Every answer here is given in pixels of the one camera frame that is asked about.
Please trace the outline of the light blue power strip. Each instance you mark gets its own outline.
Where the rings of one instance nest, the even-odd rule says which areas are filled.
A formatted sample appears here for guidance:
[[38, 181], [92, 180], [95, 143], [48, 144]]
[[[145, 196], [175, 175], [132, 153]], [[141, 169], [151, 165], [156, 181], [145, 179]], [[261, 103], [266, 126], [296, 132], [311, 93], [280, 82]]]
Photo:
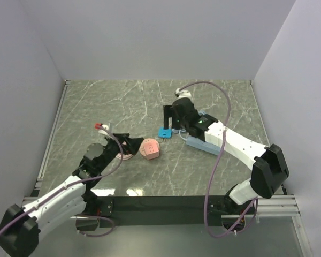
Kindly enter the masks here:
[[204, 142], [198, 138], [189, 136], [186, 140], [186, 145], [194, 147], [199, 150], [203, 150], [207, 153], [214, 154], [214, 155], [219, 155], [220, 153], [220, 147], [213, 145], [208, 142]]

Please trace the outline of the blue plug adapter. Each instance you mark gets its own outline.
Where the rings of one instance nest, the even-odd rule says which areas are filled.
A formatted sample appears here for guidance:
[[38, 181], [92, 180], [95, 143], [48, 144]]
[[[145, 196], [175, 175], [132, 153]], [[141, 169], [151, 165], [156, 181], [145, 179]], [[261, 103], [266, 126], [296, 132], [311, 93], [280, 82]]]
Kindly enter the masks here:
[[161, 127], [158, 131], [158, 137], [164, 140], [170, 139], [172, 137], [172, 129]]

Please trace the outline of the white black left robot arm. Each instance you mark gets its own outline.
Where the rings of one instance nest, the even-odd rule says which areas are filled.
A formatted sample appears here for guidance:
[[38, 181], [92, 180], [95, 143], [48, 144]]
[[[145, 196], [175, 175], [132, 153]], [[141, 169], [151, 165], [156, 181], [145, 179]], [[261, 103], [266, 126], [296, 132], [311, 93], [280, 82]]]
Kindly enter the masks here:
[[121, 155], [136, 155], [144, 138], [106, 135], [107, 144], [87, 147], [79, 166], [59, 186], [22, 207], [9, 207], [0, 223], [0, 247], [10, 256], [29, 256], [41, 239], [73, 216], [99, 219], [101, 203], [92, 192], [104, 169]]

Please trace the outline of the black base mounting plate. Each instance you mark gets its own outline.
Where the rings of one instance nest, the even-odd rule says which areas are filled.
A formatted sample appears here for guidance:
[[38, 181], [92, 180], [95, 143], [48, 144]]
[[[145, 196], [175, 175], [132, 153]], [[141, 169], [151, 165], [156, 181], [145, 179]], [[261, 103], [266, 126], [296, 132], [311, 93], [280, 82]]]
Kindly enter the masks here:
[[254, 214], [251, 201], [237, 205], [223, 195], [205, 196], [98, 196], [87, 200], [83, 217], [76, 219], [79, 231], [109, 228], [112, 220], [117, 226], [189, 225], [222, 226], [223, 215]]

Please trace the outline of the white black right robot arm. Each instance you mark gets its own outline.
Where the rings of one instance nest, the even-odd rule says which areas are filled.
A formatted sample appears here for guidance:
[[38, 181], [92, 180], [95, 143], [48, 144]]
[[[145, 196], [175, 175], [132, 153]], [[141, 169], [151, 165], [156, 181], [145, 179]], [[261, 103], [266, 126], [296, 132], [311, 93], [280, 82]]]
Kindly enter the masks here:
[[187, 97], [163, 107], [164, 126], [184, 129], [201, 142], [210, 143], [227, 152], [251, 170], [249, 179], [233, 186], [224, 196], [220, 209], [237, 213], [245, 203], [256, 197], [269, 199], [289, 177], [282, 149], [256, 143], [224, 126], [218, 119], [200, 115]]

